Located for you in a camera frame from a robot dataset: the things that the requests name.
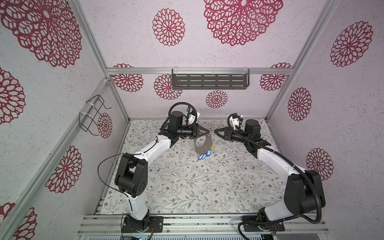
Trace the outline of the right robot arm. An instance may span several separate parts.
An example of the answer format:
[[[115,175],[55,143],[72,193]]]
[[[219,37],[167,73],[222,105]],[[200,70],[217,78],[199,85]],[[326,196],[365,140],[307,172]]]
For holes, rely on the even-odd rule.
[[[238,115],[230,115],[227,127],[216,129],[215,134],[225,141],[244,144],[250,154],[287,181],[282,200],[261,209],[255,223],[277,224],[296,218],[303,218],[312,224],[320,223],[322,209],[326,205],[320,174],[294,164],[274,150],[271,143],[262,138],[261,125],[257,120],[246,120],[244,129],[241,122]]]

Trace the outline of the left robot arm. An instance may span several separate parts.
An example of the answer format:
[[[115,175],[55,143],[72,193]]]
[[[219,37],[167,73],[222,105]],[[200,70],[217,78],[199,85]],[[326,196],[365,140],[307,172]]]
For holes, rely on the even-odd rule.
[[[131,207],[124,223],[131,230],[144,232],[150,226],[150,211],[145,203],[144,191],[148,184],[149,165],[168,151],[180,139],[196,139],[210,131],[197,123],[200,114],[188,110],[186,114],[173,111],[168,115],[159,134],[145,148],[134,154],[122,155],[115,177],[118,190],[126,195]]]

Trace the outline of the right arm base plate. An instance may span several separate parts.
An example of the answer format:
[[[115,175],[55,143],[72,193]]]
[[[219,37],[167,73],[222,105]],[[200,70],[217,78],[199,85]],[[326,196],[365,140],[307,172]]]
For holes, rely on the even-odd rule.
[[[259,220],[257,216],[242,216],[243,222],[267,222],[267,220]],[[244,224],[246,232],[283,232],[285,226],[282,222],[274,224]]]

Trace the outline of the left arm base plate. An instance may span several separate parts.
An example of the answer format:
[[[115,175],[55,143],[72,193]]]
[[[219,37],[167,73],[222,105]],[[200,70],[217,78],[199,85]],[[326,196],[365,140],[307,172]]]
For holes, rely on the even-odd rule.
[[[128,215],[123,221],[122,233],[161,233],[163,225],[164,217],[147,216],[139,221]]]

